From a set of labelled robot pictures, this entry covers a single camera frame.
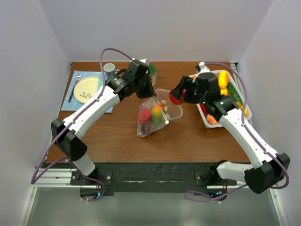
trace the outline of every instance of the fork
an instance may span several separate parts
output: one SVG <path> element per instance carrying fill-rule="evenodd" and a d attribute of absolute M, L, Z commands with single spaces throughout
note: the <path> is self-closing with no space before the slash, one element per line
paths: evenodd
<path fill-rule="evenodd" d="M 75 88 L 76 84 L 77 84 L 79 81 L 80 81 L 80 74 L 78 74 L 78 75 L 76 76 L 75 84 L 74 84 L 74 86 L 73 86 L 73 88 L 72 88 L 72 91 L 71 91 L 71 94 L 70 94 L 70 97 L 69 97 L 68 102 L 71 102 L 71 99 L 72 99 L 72 97 L 73 97 L 74 88 Z"/>

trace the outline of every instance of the wooden table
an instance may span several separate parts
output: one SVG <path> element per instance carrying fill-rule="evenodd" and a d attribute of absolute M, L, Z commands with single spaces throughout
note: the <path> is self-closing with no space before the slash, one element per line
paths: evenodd
<path fill-rule="evenodd" d="M 112 62 L 116 68 L 127 68 L 129 62 Z M 198 62 L 152 62 L 157 67 L 154 89 L 172 89 L 183 75 L 195 73 Z M 224 69 L 210 66 L 211 70 Z M 74 70 L 100 71 L 98 62 L 73 63 L 67 87 Z M 125 98 L 95 122 L 83 137 L 88 154 L 94 162 L 216 162 L 249 161 L 232 135 L 224 128 L 206 129 L 196 105 L 183 104 L 183 116 L 147 137 L 137 137 L 137 114 L 145 100 L 136 94 Z M 71 112 L 60 111 L 63 120 Z M 49 151 L 52 162 L 64 154 L 56 147 Z"/>

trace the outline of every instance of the cable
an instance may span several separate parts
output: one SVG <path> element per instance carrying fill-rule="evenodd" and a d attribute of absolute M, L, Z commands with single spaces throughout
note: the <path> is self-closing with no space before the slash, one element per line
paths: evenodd
<path fill-rule="evenodd" d="M 104 54 L 104 52 L 105 51 L 107 51 L 107 50 L 113 50 L 113 51 L 116 51 L 116 52 L 119 52 L 119 53 L 121 53 L 121 54 L 123 54 L 123 55 L 125 55 L 127 58 L 129 58 L 130 60 L 132 60 L 132 58 L 128 55 L 128 54 L 126 54 L 126 53 L 124 53 L 124 52 L 122 52 L 122 51 L 120 51 L 120 50 L 118 50 L 118 49 L 115 49 L 115 48 L 105 48 L 102 52 L 101 52 L 101 54 L 100 54 L 100 60 L 99 60 L 99 64 L 100 64 L 100 68 L 101 68 L 101 71 L 102 71 L 102 77 L 103 77 L 103 88 L 102 88 L 102 90 L 101 90 L 101 92 L 100 92 L 100 94 L 97 96 L 97 99 L 99 99 L 102 95 L 103 95 L 103 92 L 104 92 L 104 88 L 105 88 L 105 73 L 104 73 L 104 69 L 103 69 L 103 54 Z M 73 118 L 73 121 L 76 121 L 89 107 L 91 107 L 95 102 L 96 102 L 97 100 L 96 99 L 94 99 L 90 104 L 88 104 L 83 110 L 81 110 L 74 118 Z M 38 163 L 38 165 L 36 166 L 36 168 L 35 168 L 35 171 L 34 171 L 34 173 L 33 173 L 33 176 L 32 176 L 32 179 L 31 179 L 31 184 L 34 184 L 34 183 L 36 183 L 37 182 L 37 180 L 49 169 L 49 168 L 51 168 L 51 167 L 53 167 L 55 164 L 57 164 L 59 161 L 62 161 L 62 160 L 67 160 L 68 158 L 67 157 L 63 157 L 63 158 L 60 158 L 60 159 L 58 159 L 58 160 L 56 160 L 55 162 L 53 162 L 53 163 L 51 163 L 49 166 L 47 166 L 38 176 L 37 176 L 37 174 L 38 174 L 38 171 L 39 171 L 39 169 L 41 168 L 41 166 L 42 166 L 42 164 L 43 164 L 43 162 L 44 162 L 44 160 L 45 160 L 45 157 L 46 157 L 46 155 L 47 155 L 47 153 L 49 152 L 49 150 L 50 150 L 50 148 L 52 147 L 52 145 L 54 145 L 55 144 L 55 142 L 62 136 L 62 134 L 64 133 L 64 132 L 66 132 L 67 131 L 67 129 L 70 127 L 72 125 L 72 122 L 70 122 L 52 141 L 51 141 L 51 143 L 50 143 L 50 145 L 47 147 L 47 149 L 45 150 L 45 152 L 43 153 L 43 155 L 42 155 L 42 157 L 41 157 L 41 159 L 40 159 L 40 161 L 39 161 L 39 163 Z M 73 167 L 75 167 L 75 165 L 73 164 L 73 162 L 71 161 L 71 160 L 69 160 L 70 161 L 70 164 L 73 166 Z M 95 182 L 97 182 L 97 183 L 99 183 L 99 184 L 101 184 L 102 185 L 102 187 L 103 187 L 103 192 L 101 193 L 101 195 L 100 196 L 98 196 L 97 198 L 95 198 L 95 199 L 92 199 L 91 201 L 95 201 L 95 200 L 98 200 L 102 195 L 103 195 L 103 193 L 104 193 L 104 190 L 105 190 L 105 188 L 104 188 L 104 185 L 103 185 L 103 183 L 101 182 L 101 181 L 99 181 L 99 180 L 95 180 L 95 179 L 93 179 L 93 178 L 89 178 L 89 177 L 87 177 L 87 176 L 85 176 L 79 169 L 77 169 L 78 170 L 78 172 L 79 172 L 79 174 L 82 176 L 82 177 L 84 177 L 84 178 L 86 178 L 86 179 L 89 179 L 89 180 L 92 180 L 92 181 L 95 181 Z"/>
<path fill-rule="evenodd" d="M 273 159 L 273 160 L 279 165 L 279 167 L 282 169 L 282 171 L 283 171 L 284 174 L 285 174 L 285 178 L 286 178 L 285 184 L 282 185 L 282 186 L 280 186 L 280 187 L 272 186 L 271 188 L 272 188 L 272 189 L 283 189 L 283 188 L 287 187 L 288 184 L 289 184 L 290 179 L 289 179 L 289 175 L 288 175 L 288 173 L 287 173 L 287 170 L 285 169 L 285 167 L 283 166 L 283 164 L 282 164 L 277 158 L 275 158 L 271 153 L 269 153 L 269 152 L 266 151 L 267 149 L 266 149 L 266 148 L 260 143 L 260 141 L 254 136 L 254 134 L 253 134 L 253 133 L 250 131 L 250 129 L 247 127 L 247 125 L 244 124 L 244 123 L 245 123 L 244 112 L 245 112 L 245 109 L 246 109 L 246 103 L 247 103 L 247 98 L 248 98 L 248 96 L 247 96 L 247 92 L 246 92 L 246 86 L 245 86 L 244 82 L 242 81 L 242 79 L 240 78 L 239 74 L 238 74 L 236 71 L 234 71 L 231 67 L 229 67 L 228 65 L 223 64 L 223 63 L 218 63 L 218 62 L 208 62 L 208 63 L 205 63 L 205 65 L 221 65 L 221 66 L 227 67 L 227 68 L 230 69 L 230 70 L 236 75 L 236 77 L 239 79 L 239 81 L 240 81 L 240 83 L 241 83 L 241 85 L 243 86 L 243 89 L 244 89 L 244 91 L 245 91 L 245 101 L 244 101 L 243 109 L 242 109 L 242 112 L 241 112 L 241 121 L 242 121 L 242 123 L 243 123 L 243 125 L 244 125 L 244 128 L 245 128 L 246 131 L 250 134 L 250 136 L 253 138 L 253 140 L 258 144 L 258 146 L 259 146 L 259 147 L 260 147 L 260 148 L 261 148 L 261 149 L 262 149 L 262 150 L 263 150 L 263 151 L 264 151 L 271 159 Z M 207 195 L 207 194 L 205 194 L 205 193 L 202 193 L 202 192 L 198 192 L 198 191 L 186 191 L 186 192 L 184 193 L 184 197 L 185 197 L 186 199 L 188 199 L 188 200 L 195 201 L 195 202 L 212 202 L 212 201 L 219 201 L 219 200 L 220 200 L 221 198 L 223 198 L 224 196 L 229 195 L 229 194 L 231 194 L 231 193 L 233 193 L 233 192 L 235 192 L 235 191 L 237 191 L 237 190 L 239 190 L 239 189 L 241 189 L 241 188 L 243 188 L 243 187 L 246 187 L 246 186 L 247 186 L 246 184 L 245 184 L 245 185 L 242 185 L 242 186 L 239 186 L 239 187 L 237 187 L 237 188 L 235 188 L 235 189 L 233 189 L 233 190 L 231 190 L 231 191 L 229 191 L 229 192 L 227 192 L 227 193 L 225 193 L 225 194 L 223 194 L 223 195 L 221 195 L 221 196 L 219 196 L 219 197 L 216 197 L 216 198 L 212 198 L 212 197 L 210 197 L 209 195 Z M 190 198 L 190 197 L 187 196 L 188 193 L 201 194 L 201 195 L 206 196 L 206 197 L 208 197 L 208 198 L 210 198 L 210 199 L 209 199 L 209 200 L 201 200 L 201 199 Z"/>

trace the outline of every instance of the plastic bag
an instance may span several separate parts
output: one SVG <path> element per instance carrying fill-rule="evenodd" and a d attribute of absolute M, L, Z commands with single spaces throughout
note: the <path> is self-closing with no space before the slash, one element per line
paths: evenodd
<path fill-rule="evenodd" d="M 145 137 L 162 129 L 170 120 L 181 118 L 183 110 L 169 99 L 169 90 L 156 89 L 157 97 L 151 97 L 139 106 L 137 136 Z"/>

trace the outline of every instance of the fruit basket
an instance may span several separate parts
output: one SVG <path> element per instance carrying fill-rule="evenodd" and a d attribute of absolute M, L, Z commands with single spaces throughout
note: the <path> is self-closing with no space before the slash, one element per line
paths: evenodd
<path fill-rule="evenodd" d="M 222 71 L 225 71 L 225 70 L 217 70 L 217 71 L 211 71 L 211 72 L 214 73 L 215 76 L 219 76 L 219 74 Z M 230 95 L 236 102 L 239 102 L 240 104 L 238 103 L 238 106 L 240 107 L 240 109 L 242 109 L 242 105 L 245 102 L 245 98 L 241 94 L 241 92 L 239 91 L 239 89 L 237 87 L 237 84 L 234 82 L 234 80 L 233 80 L 232 76 L 230 75 L 230 73 L 228 71 L 225 71 L 225 72 L 227 72 L 228 78 L 229 78 L 229 82 L 228 82 L 228 85 L 227 85 L 227 88 L 226 88 L 227 91 L 226 91 L 225 94 Z M 214 120 L 214 118 L 212 116 L 207 115 L 205 113 L 205 109 L 202 106 L 202 104 L 197 104 L 197 107 L 198 107 L 198 110 L 199 110 L 199 112 L 201 114 L 202 120 L 203 120 L 204 125 L 205 125 L 206 128 L 222 127 L 222 125 L 220 123 L 214 122 L 215 120 Z M 252 112 L 251 112 L 249 106 L 246 105 L 245 118 L 247 120 L 249 120 L 249 119 L 251 119 L 251 117 L 252 117 Z"/>

